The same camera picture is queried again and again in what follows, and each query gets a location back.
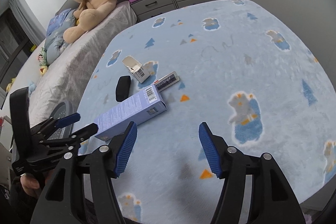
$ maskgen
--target human hand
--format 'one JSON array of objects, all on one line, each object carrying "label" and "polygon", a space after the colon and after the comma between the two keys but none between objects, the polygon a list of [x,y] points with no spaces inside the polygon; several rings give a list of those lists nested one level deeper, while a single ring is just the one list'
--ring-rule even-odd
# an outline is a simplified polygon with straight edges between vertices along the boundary
[{"label": "human hand", "polygon": [[[45,177],[45,183],[50,179],[51,175],[53,173],[53,170],[49,171]],[[29,196],[32,196],[33,198],[39,198],[39,195],[41,193],[40,184],[39,182],[30,174],[24,174],[20,178],[20,182],[22,185],[23,190],[25,193]]]}]

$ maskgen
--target yellow plush toy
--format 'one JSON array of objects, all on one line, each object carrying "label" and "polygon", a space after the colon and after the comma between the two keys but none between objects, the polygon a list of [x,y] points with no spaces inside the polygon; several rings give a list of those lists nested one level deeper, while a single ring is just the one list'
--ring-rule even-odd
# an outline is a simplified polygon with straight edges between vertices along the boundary
[{"label": "yellow plush toy", "polygon": [[73,43],[86,31],[90,31],[102,22],[117,5],[117,0],[74,0],[80,3],[73,15],[79,19],[77,26],[64,32],[63,38],[67,43]]},{"label": "yellow plush toy", "polygon": [[15,77],[15,78],[12,78],[12,82],[9,83],[9,84],[7,85],[7,87],[6,87],[6,92],[9,92],[9,91],[11,90],[11,87],[12,87],[12,85],[13,85],[15,79],[16,79],[16,77]]},{"label": "yellow plush toy", "polygon": [[45,73],[47,72],[48,67],[47,66],[41,66],[40,67],[40,74],[41,75],[45,75]]}]

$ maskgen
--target window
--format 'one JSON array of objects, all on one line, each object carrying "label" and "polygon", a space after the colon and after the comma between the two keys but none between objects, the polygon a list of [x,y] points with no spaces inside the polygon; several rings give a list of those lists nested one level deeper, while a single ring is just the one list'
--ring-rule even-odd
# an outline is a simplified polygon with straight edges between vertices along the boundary
[{"label": "window", "polygon": [[6,99],[6,87],[11,83],[31,55],[29,40],[10,9],[0,16],[0,106]]}]

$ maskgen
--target small green plush toy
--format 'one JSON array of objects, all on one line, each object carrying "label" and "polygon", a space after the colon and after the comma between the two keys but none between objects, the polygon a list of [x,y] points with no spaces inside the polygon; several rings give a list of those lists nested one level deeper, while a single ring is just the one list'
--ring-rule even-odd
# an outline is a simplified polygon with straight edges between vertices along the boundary
[{"label": "small green plush toy", "polygon": [[39,53],[39,56],[37,57],[37,60],[40,61],[40,67],[47,65],[47,53],[43,47],[41,48],[41,51]]}]

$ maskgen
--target drawer handle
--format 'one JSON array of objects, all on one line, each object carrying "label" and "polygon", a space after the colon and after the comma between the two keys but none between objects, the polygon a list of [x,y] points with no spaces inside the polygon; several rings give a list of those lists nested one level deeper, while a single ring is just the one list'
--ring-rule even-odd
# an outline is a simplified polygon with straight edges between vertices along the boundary
[{"label": "drawer handle", "polygon": [[146,7],[149,7],[149,6],[151,6],[151,5],[156,5],[158,2],[157,1],[155,1],[155,2],[153,2],[153,3],[150,3],[150,4],[147,4],[147,5],[145,5]]},{"label": "drawer handle", "polygon": [[159,15],[162,15],[163,13],[159,13],[158,15],[155,15],[155,16],[151,16],[151,17],[156,17],[156,16],[159,16]]}]

